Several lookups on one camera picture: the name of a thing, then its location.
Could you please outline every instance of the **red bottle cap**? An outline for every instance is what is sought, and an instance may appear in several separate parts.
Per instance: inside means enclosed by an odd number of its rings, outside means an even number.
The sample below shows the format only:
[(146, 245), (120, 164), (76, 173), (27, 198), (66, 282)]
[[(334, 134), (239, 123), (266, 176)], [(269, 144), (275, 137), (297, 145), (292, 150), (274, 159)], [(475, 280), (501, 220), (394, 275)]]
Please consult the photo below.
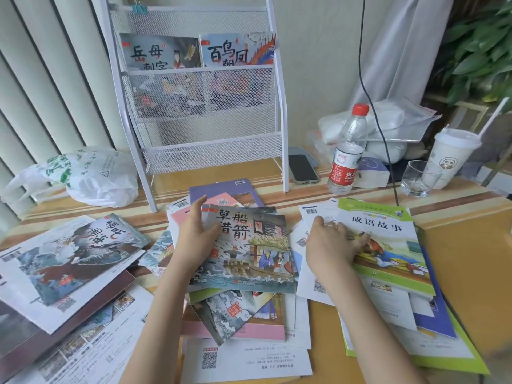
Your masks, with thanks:
[(352, 115), (367, 115), (370, 107), (367, 104), (355, 104), (352, 108)]

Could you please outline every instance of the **forearm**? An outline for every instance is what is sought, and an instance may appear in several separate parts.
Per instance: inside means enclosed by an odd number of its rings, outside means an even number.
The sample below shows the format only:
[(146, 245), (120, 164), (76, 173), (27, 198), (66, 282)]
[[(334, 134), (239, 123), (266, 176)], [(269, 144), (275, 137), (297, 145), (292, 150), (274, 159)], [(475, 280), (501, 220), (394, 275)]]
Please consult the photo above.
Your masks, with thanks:
[(159, 281), (146, 323), (121, 384), (174, 382), (183, 302), (189, 279), (169, 263)]
[(331, 273), (325, 288), (347, 325), (357, 361), (368, 384), (426, 382), (382, 320), (359, 276), (349, 265)]

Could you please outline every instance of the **paper cup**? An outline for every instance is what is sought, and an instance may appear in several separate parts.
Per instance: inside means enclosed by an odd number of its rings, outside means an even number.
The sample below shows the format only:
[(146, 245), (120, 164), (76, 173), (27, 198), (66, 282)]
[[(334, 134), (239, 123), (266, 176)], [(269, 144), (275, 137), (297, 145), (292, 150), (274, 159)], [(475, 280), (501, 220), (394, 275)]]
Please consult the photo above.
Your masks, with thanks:
[(439, 132), (435, 139), (426, 170), (434, 165), (442, 168), (441, 178), (433, 187), (439, 190), (451, 181), (473, 151), (482, 145), (482, 141), (478, 135), (467, 130), (448, 128)]

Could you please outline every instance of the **tissue box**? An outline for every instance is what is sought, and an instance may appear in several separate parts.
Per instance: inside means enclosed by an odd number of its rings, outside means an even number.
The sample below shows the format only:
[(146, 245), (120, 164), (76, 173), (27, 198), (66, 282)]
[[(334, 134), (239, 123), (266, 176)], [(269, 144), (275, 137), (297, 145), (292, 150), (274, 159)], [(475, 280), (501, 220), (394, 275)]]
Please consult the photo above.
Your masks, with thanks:
[(361, 158), (361, 162), (355, 174), (354, 187), (386, 187), (388, 180), (389, 171), (380, 160), (375, 158)]

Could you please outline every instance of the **water bottle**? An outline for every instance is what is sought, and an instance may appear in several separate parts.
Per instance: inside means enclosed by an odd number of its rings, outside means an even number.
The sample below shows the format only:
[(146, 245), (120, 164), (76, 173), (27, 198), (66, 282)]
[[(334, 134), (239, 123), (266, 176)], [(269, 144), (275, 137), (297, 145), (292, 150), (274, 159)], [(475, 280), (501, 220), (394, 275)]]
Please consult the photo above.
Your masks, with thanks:
[(366, 104), (355, 104), (352, 116), (347, 120), (338, 136), (327, 187), (336, 195), (352, 189), (357, 167), (368, 140), (366, 115), (370, 108)]

